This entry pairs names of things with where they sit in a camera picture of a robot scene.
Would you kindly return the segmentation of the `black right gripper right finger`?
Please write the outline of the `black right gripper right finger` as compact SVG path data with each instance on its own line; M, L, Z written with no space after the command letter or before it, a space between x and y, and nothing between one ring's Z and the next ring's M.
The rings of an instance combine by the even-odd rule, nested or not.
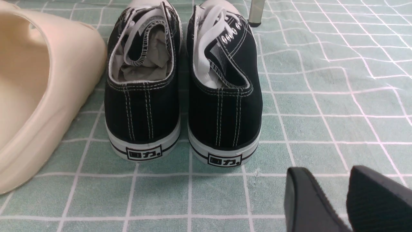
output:
M346 211L355 232L410 232L412 191L363 165L353 166Z

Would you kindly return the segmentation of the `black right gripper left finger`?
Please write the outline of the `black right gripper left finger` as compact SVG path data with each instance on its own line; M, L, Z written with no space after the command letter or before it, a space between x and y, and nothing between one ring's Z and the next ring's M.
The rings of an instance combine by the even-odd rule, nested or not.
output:
M284 212L287 232L350 232L312 173L289 167L286 173Z

